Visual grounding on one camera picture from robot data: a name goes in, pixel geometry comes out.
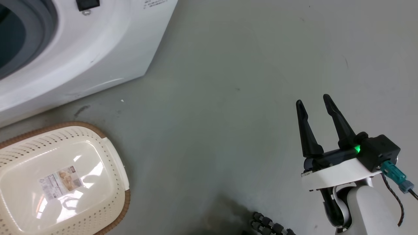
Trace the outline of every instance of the product label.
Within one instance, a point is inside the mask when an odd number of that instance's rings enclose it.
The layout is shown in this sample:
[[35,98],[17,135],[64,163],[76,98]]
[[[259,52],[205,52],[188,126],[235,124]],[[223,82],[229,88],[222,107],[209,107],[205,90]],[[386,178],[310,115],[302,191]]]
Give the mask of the product label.
[[38,182],[41,184],[47,200],[59,198],[62,195],[66,195],[67,193],[83,186],[83,183],[78,177],[76,169],[73,166],[50,174],[38,180]]
[[145,0],[144,9],[155,7],[165,2],[168,2],[168,0]]

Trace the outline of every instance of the laundry basket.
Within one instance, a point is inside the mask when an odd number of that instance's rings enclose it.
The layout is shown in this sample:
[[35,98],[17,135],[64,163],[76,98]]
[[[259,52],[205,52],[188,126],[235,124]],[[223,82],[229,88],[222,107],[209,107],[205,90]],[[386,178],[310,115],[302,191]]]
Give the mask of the laundry basket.
[[0,143],[0,195],[1,235],[105,234],[130,202],[118,153],[83,122]]

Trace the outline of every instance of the teal connector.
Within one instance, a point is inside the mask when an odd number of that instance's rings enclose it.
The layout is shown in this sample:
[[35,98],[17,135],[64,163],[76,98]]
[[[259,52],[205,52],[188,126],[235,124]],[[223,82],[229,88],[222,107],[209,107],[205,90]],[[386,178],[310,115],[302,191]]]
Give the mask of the teal connector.
[[380,166],[380,170],[385,176],[392,179],[404,194],[408,193],[408,190],[414,188],[414,185],[409,180],[406,180],[406,175],[391,161],[383,162]]

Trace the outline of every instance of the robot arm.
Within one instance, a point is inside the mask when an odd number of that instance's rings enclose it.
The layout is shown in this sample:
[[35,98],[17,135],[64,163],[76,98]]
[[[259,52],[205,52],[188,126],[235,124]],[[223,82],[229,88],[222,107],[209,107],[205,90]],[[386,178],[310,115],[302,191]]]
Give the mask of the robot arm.
[[[372,187],[370,177],[383,173],[401,191],[413,193],[413,184],[395,166],[400,148],[384,135],[375,138],[369,138],[365,132],[356,135],[329,95],[324,95],[324,102],[339,138],[339,149],[326,153],[312,133],[302,101],[296,103],[302,152],[306,158],[302,174],[304,187],[321,192],[326,215],[336,227],[336,234],[398,234],[396,221]],[[338,186],[349,183],[356,186],[337,190]]]

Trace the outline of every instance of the brown woven basket rim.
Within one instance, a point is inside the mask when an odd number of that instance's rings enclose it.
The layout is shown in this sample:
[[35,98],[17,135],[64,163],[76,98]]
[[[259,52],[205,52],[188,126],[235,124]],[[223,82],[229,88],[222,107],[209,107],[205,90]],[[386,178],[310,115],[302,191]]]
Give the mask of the brown woven basket rim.
[[[94,131],[101,138],[106,137],[106,135],[99,128],[97,128],[96,126],[94,126],[90,123],[73,121],[73,122],[59,123],[59,124],[48,126],[48,127],[45,127],[45,128],[33,130],[33,131],[27,132],[27,133],[22,134],[22,135],[18,135],[14,138],[11,138],[11,139],[8,139],[4,142],[1,142],[0,143],[0,149],[5,148],[7,146],[10,146],[12,144],[15,144],[17,142],[20,142],[22,140],[34,137],[36,135],[40,135],[40,134],[43,134],[43,133],[46,133],[46,132],[49,132],[49,131],[52,131],[52,130],[56,130],[56,129],[60,129],[60,128],[64,128],[64,127],[70,127],[70,126],[85,127],[87,129],[90,129],[90,130]],[[122,219],[125,217],[126,213],[128,212],[129,204],[130,204],[130,190],[128,189],[128,190],[125,191],[125,204],[123,205],[122,211],[120,212],[118,217],[112,223],[110,223],[108,226],[104,227],[99,232],[95,233],[94,235],[104,235],[104,234],[108,233],[110,230],[112,230],[114,227],[116,227],[122,221]]]

